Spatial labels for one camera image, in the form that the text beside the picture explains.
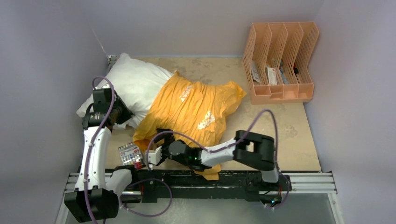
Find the white pillow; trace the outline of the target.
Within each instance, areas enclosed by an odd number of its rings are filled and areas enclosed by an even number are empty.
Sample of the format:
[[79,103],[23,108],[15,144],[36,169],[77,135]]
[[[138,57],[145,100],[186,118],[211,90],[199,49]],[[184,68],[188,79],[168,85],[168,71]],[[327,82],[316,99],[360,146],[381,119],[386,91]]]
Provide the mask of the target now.
[[159,91],[172,76],[173,73],[160,66],[122,53],[106,78],[133,115],[126,122],[116,124],[115,129],[126,129],[127,126],[137,128],[147,116]]

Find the orange Mickey Mouse pillowcase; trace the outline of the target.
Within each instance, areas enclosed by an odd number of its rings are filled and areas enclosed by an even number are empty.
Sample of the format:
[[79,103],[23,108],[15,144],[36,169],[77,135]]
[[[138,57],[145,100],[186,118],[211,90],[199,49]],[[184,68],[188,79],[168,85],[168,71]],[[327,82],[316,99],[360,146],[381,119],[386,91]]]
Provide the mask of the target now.
[[226,131],[227,116],[237,110],[246,94],[233,81],[206,85],[176,71],[135,129],[133,142],[145,152],[156,129],[161,128],[183,133],[204,147],[217,145]]

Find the peach plastic file organizer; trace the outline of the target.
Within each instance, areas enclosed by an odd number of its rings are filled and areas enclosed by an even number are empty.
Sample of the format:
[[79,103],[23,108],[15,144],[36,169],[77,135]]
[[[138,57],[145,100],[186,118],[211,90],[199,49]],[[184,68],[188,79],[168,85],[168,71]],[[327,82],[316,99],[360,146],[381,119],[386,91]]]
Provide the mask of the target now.
[[[252,23],[243,67],[254,105],[308,103],[314,83],[308,65],[319,37],[312,21]],[[252,79],[251,61],[255,61],[261,83]],[[266,67],[276,70],[278,85],[269,85]]]

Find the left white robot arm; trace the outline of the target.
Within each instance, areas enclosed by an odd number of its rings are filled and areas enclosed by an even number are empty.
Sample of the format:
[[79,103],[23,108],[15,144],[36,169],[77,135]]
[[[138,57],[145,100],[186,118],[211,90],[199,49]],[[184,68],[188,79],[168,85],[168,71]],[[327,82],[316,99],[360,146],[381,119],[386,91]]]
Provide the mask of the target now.
[[131,165],[117,168],[109,180],[105,173],[113,125],[130,119],[132,112],[111,88],[94,89],[92,97],[82,118],[85,141],[81,169],[73,191],[64,196],[65,206],[79,223],[115,218],[124,188],[133,191],[139,186]]

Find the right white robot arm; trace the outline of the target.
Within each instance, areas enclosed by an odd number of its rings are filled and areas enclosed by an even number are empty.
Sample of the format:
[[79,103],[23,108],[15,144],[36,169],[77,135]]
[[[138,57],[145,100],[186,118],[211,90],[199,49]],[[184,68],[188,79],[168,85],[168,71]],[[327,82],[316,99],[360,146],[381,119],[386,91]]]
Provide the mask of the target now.
[[238,130],[235,137],[215,146],[187,145],[176,140],[170,129],[158,129],[150,145],[162,141],[154,150],[147,150],[146,163],[149,168],[158,166],[166,159],[180,163],[194,171],[203,172],[228,161],[237,161],[260,171],[266,189],[273,190],[280,185],[280,171],[277,165],[277,145],[274,138],[244,130]]

